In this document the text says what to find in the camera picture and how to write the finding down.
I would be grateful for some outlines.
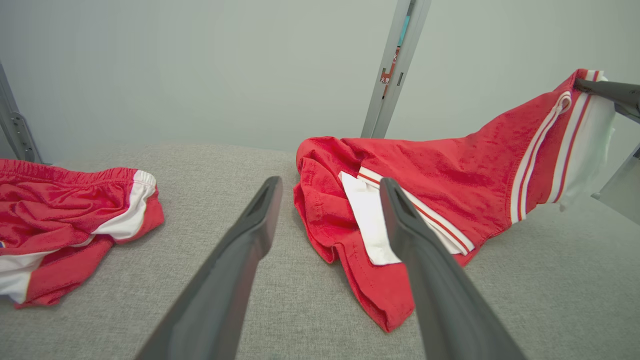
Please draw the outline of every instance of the metal frame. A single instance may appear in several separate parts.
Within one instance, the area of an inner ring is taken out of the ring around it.
[[[620,180],[624,174],[626,174],[630,168],[635,166],[636,161],[640,159],[640,143],[636,146],[636,149],[627,157],[627,159],[620,165],[613,176],[607,181],[599,192],[591,194],[591,197],[600,200],[600,194],[608,192],[610,188],[615,187],[616,183]]]
[[[365,119],[362,134],[360,135],[360,137],[362,138],[384,138],[385,134],[387,133],[387,128],[389,127],[389,123],[391,122],[391,116],[393,115],[396,108],[400,92],[402,91],[404,81],[406,80],[407,73],[409,71],[409,66],[411,65],[411,60],[413,59],[413,54],[415,53],[415,48],[418,46],[418,40],[420,39],[420,34],[422,33],[422,28],[424,27],[424,22],[427,18],[427,14],[429,13],[429,8],[431,7],[431,0],[415,0],[412,1],[412,3],[413,11],[411,14],[411,19],[409,20],[409,25],[404,35],[402,48],[396,60],[394,73],[392,74],[391,80],[389,81],[390,86],[383,100],[382,93],[384,92],[385,85],[383,83],[380,83],[380,76],[376,78],[376,86],[374,87],[373,95],[371,96],[369,111],[367,112],[367,118]],[[385,66],[389,67],[393,60],[393,55],[395,54],[397,41],[400,37],[401,32],[400,29],[396,34],[394,30],[396,29],[396,26],[399,26],[401,28],[402,25],[400,24],[400,22],[404,24],[406,11],[408,10],[407,6],[406,8],[404,8],[404,13],[400,16],[398,14],[399,7],[400,1],[398,2],[396,13],[394,14],[394,22],[389,32],[389,39],[387,39],[387,48],[385,48],[385,56],[383,57],[382,62],[382,64],[388,64]],[[382,73],[382,64],[380,65],[378,74]]]
[[[385,83],[382,83],[380,81],[380,77],[385,72],[383,69],[391,69],[391,64],[393,63],[394,56],[396,55],[398,40],[400,39],[400,34],[402,33],[402,28],[404,27],[406,13],[409,10],[410,5],[411,0],[398,0],[396,4],[396,12],[394,13],[394,18],[391,22],[391,29],[389,29],[387,44],[385,45],[385,50],[382,53],[382,60],[380,61],[380,67],[378,68],[376,81],[373,84],[373,93],[371,94],[371,101],[369,102],[367,117],[365,118],[364,127],[362,128],[362,134],[360,135],[360,137],[362,138],[370,138],[373,136],[373,132],[378,121],[378,115],[380,114],[380,109],[382,108],[382,103],[384,101],[382,99],[382,95],[385,92],[386,86]]]
[[[26,119],[18,110],[9,81],[0,63],[0,127],[18,160],[42,163]]]

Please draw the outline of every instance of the red shorts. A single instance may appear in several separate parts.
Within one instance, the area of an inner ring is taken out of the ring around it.
[[[380,239],[390,247],[379,194],[377,212],[371,197],[357,204],[340,175],[355,184],[354,195],[376,195],[380,179],[393,177],[450,245],[454,259],[466,265],[487,239],[524,220],[536,205],[569,205],[604,164],[613,103],[574,90],[576,78],[604,80],[601,72],[580,69],[554,91],[464,138],[322,137],[300,145],[294,203],[309,240],[327,262],[340,259],[356,298],[385,331],[413,311],[406,268],[393,254],[380,256],[385,251]],[[375,254],[367,252],[367,238],[373,239]]]
[[[0,295],[53,305],[114,243],[162,224],[156,179],[132,168],[83,173],[0,160]]]

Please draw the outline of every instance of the red fabric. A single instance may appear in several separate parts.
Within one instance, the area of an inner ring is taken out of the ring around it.
[[[91,276],[115,241],[98,234],[83,243],[101,224],[127,211],[136,172],[112,168],[82,173],[0,160],[0,259],[52,252],[31,272],[26,301],[16,307],[57,304]],[[162,224],[157,187],[146,204],[140,229],[117,243],[135,240]]]
[[[467,256],[454,256],[466,265],[488,239],[508,229],[511,190],[521,161],[533,167],[524,197],[526,212],[548,201],[557,154],[573,104],[555,122],[545,118],[560,96],[571,99],[578,70],[553,92],[543,94],[493,119],[464,138],[411,142],[386,139],[311,138],[298,148],[300,183],[294,203],[305,223],[309,240],[327,262],[340,259],[351,289],[367,314],[387,332],[400,326],[414,304],[403,264],[374,266],[365,251],[358,226],[338,177],[354,177],[360,167],[393,177],[405,190],[445,217],[474,245]],[[546,136],[536,135],[544,128]],[[538,144],[535,158],[526,150]]]

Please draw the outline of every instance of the fabric texture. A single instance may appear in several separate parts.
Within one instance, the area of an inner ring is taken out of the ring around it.
[[[3,360],[135,359],[190,278],[269,176],[292,188],[295,153],[225,145],[109,146],[57,165],[153,174],[166,222],[115,246],[90,281],[54,307],[0,297]],[[638,358],[640,226],[590,197],[538,206],[465,267],[530,360]],[[258,265],[236,359],[424,359],[417,317],[383,332],[339,263],[311,247],[283,192]]]
[[[17,308],[54,305],[114,243],[164,221],[155,178],[133,168],[82,173],[0,161],[0,295]]]
[[[369,257],[367,235],[340,173],[375,189],[382,177],[393,177],[427,225],[457,248],[450,251],[455,260],[466,265],[487,239],[524,220],[538,204],[576,198],[602,166],[608,140],[593,139],[608,139],[614,108],[574,90],[576,78],[603,80],[599,71],[577,70],[554,91],[464,138],[322,137],[300,145],[294,202],[309,240],[325,261],[340,259],[356,298],[382,329],[393,331],[413,311],[408,276],[401,263],[376,266]]]

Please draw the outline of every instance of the metal bracket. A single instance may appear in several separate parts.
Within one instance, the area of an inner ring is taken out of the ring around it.
[[[0,63],[0,127],[19,160],[42,163],[26,120],[18,111],[2,63]]]

